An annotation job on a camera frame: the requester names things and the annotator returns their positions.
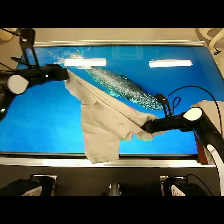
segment white circular joint cover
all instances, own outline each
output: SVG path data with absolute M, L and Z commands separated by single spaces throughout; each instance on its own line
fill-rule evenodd
M 29 82 L 20 75 L 12 75 L 9 77 L 7 85 L 9 90 L 14 94 L 24 93 Z
M 198 120 L 202 115 L 201 108 L 195 107 L 188 110 L 183 117 L 186 118 L 189 121 L 196 121 Z

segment fish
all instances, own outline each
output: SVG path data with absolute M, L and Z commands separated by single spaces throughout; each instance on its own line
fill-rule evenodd
M 106 88 L 107 93 L 113 97 L 121 96 L 146 109 L 163 109 L 162 104 L 153 95 L 144 91 L 140 85 L 134 83 L 123 74 L 98 67 L 91 67 L 91 69 L 86 69 L 86 71 L 95 82 Z

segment blue screen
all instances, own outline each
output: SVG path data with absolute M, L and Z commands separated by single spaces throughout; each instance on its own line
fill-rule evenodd
M 192 46 L 92 46 L 92 47 L 45 47 L 35 49 L 41 66 L 60 64 L 64 59 L 106 58 L 103 69 L 122 74 L 140 85 L 150 94 L 170 92 L 184 85 L 199 85 L 209 90 L 217 100 L 224 100 L 224 82 L 206 47 Z M 34 60 L 30 54 L 30 63 Z M 149 61 L 186 59 L 192 66 L 150 68 Z M 105 91 L 85 69 L 68 67 L 82 79 Z M 182 113 L 202 100 L 211 100 L 200 89 L 182 89 L 169 100 L 179 96 L 182 101 L 175 114 Z M 163 111 L 150 110 L 117 97 L 128 106 L 160 118 Z M 80 101 L 70 95 L 63 81 L 49 82 L 27 89 L 12 102 L 8 114 L 0 125 L 1 152 L 28 153 L 84 153 L 84 138 L 81 128 Z M 193 132 L 167 131 L 151 142 L 137 140 L 121 141 L 121 154 L 197 154 Z

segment blue water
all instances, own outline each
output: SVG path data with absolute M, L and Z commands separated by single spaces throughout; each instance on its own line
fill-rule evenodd
M 212 56 L 205 47 L 174 46 L 95 46 L 37 48 L 40 65 L 60 62 L 77 50 L 84 58 L 106 58 L 104 69 L 121 73 L 151 93 L 167 96 L 184 85 L 206 88 L 217 100 L 224 100 L 224 82 Z M 189 59 L 190 67 L 150 68 L 150 60 Z M 69 67 L 84 80 L 105 91 L 85 70 Z M 183 89 L 175 93 L 182 101 L 175 114 L 210 96 L 199 89 Z M 117 98 L 128 106 L 164 117 L 154 111 Z M 0 151 L 32 153 L 84 153 L 80 102 L 65 89 L 64 82 L 51 82 L 28 89 L 17 96 L 0 125 Z M 192 132 L 168 131 L 151 142 L 137 140 L 121 142 L 121 154 L 196 154 Z

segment beige cloth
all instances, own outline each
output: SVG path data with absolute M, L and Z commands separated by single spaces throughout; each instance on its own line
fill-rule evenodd
M 141 129 L 152 114 L 136 111 L 119 100 L 99 90 L 68 70 L 65 81 L 70 93 L 82 101 L 82 131 L 87 158 L 92 163 L 119 159 L 121 140 L 131 140 L 136 134 L 139 140 L 151 141 L 153 136 Z

